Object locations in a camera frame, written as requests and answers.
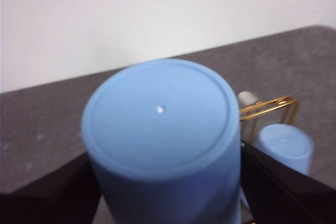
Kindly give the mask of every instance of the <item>dark gray tabletop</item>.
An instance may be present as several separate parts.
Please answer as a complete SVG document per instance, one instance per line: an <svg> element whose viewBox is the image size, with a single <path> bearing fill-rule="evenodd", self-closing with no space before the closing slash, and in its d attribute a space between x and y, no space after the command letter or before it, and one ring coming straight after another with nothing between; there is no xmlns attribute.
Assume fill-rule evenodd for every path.
<svg viewBox="0 0 336 224"><path fill-rule="evenodd" d="M315 145L310 174L336 188L335 30L313 26L177 58L215 70L236 93L249 90L263 100L283 95L300 100L295 125ZM22 187L85 151L82 111L94 90L117 71L1 94L2 191ZM103 201L94 222L111 222Z"/></svg>

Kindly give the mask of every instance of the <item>white knob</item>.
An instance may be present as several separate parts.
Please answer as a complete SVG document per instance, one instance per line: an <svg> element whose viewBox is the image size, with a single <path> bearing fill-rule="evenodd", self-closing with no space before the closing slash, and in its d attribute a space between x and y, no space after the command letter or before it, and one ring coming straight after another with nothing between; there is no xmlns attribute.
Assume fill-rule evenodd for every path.
<svg viewBox="0 0 336 224"><path fill-rule="evenodd" d="M251 104L259 102L260 100L254 94L252 94L251 92L243 91L243 92L238 94L238 101L243 106L249 106Z"/></svg>

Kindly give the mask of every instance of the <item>small blue cylinder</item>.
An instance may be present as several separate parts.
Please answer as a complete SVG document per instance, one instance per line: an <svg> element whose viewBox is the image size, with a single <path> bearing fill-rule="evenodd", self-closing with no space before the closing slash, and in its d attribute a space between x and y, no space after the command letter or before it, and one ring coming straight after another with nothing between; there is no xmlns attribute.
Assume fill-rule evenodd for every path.
<svg viewBox="0 0 336 224"><path fill-rule="evenodd" d="M267 125L259 132L255 146L284 165L308 175L313 141L302 130L287 124Z"/></svg>
<svg viewBox="0 0 336 224"><path fill-rule="evenodd" d="M92 95L81 127L118 224L240 223L238 104L213 70L128 67Z"/></svg>

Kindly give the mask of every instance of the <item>blue lid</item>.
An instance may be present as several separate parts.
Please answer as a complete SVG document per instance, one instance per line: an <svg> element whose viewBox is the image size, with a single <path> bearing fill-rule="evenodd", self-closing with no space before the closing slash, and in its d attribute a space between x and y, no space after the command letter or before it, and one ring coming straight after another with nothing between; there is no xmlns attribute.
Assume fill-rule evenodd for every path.
<svg viewBox="0 0 336 224"><path fill-rule="evenodd" d="M128 67L105 81L82 117L91 158L113 173L163 179L215 160L239 126L236 97L200 64L175 59Z"/></svg>
<svg viewBox="0 0 336 224"><path fill-rule="evenodd" d="M312 153L313 143L302 130L287 124L271 124L259 133L259 142L274 156L301 158Z"/></svg>

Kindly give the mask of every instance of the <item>gold metal stand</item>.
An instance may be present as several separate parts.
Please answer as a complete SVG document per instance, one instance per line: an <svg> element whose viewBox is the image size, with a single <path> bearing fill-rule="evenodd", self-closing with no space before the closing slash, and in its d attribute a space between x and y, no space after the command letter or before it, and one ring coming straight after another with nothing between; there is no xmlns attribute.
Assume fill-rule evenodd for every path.
<svg viewBox="0 0 336 224"><path fill-rule="evenodd" d="M292 97L280 97L277 99L269 100L267 102L258 101L253 105L249 105L239 110L241 122L241 136L244 136L248 121L253 120L249 138L247 141L251 143L254 140L258 117L280 109L283 109L284 112L280 118L279 123L292 124L299 110L299 105L299 101L293 99Z"/></svg>

